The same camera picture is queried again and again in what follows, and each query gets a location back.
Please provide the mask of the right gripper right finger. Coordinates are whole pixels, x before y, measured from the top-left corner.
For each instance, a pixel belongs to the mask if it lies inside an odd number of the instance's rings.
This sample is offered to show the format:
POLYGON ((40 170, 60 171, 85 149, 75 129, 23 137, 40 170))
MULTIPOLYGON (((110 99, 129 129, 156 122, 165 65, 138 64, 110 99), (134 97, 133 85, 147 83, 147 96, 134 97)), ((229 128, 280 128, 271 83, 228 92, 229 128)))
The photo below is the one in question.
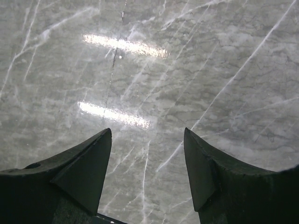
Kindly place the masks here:
POLYGON ((296 224, 299 168, 275 172, 238 160, 190 129, 184 153, 194 210, 202 224, 296 224))

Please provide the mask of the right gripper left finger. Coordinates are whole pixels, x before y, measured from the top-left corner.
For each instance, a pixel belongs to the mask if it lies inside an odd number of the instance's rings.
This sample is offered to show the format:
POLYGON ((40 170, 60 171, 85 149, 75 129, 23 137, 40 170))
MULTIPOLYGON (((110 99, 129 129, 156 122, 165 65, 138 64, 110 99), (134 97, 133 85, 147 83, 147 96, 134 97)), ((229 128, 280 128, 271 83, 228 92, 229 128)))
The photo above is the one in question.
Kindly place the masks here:
POLYGON ((112 146, 109 128, 25 168, 0 173, 3 224, 90 224, 98 212, 112 146))

